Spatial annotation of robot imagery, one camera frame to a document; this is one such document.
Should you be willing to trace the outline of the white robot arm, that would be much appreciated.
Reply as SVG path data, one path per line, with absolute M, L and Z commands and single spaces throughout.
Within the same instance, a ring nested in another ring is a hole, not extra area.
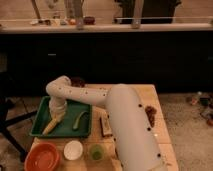
M 104 108 L 123 171 L 168 171 L 145 109 L 136 90 L 126 84 L 110 89 L 73 87 L 66 76 L 51 81 L 46 92 L 56 99 L 71 99 Z

